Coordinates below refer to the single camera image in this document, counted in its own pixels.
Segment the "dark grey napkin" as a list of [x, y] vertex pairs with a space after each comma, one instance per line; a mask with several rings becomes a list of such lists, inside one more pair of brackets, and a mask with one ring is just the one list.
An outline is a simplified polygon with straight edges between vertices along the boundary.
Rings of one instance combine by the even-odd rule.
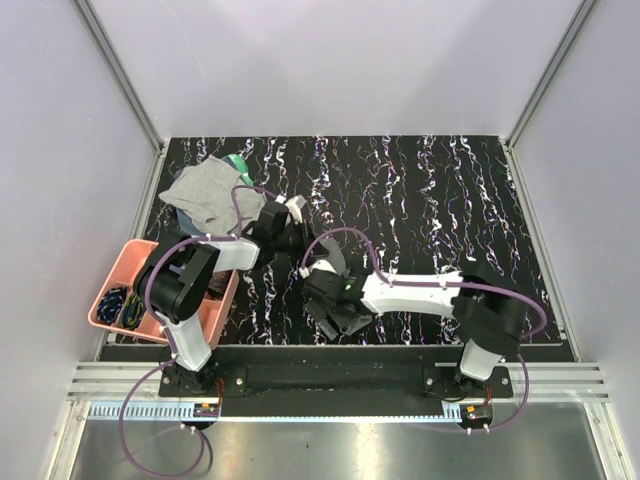
[[362, 303], [368, 275], [352, 274], [339, 245], [324, 238], [313, 247], [303, 282], [304, 309], [330, 341], [351, 336], [373, 320]]

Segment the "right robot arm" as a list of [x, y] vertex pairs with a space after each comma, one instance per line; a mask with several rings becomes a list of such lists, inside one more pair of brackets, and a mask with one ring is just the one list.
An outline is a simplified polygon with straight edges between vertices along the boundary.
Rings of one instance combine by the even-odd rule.
[[486, 389], [499, 361], [519, 352], [527, 305], [497, 274], [480, 268], [437, 275], [348, 276], [326, 260], [301, 270], [304, 308], [333, 340], [387, 313], [428, 314], [458, 323], [464, 344], [454, 384], [466, 396]]

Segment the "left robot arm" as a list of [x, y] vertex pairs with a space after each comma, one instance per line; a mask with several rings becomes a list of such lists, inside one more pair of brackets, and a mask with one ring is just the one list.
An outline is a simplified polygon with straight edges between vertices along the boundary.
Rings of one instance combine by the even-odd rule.
[[198, 315], [210, 280], [218, 272], [260, 269], [279, 253], [302, 254], [313, 239], [302, 215], [305, 204], [300, 195], [269, 201], [236, 237], [173, 229], [139, 270], [133, 288], [163, 328], [172, 358], [183, 368], [181, 384], [193, 395], [208, 394], [216, 382], [216, 372], [205, 365], [212, 349]]

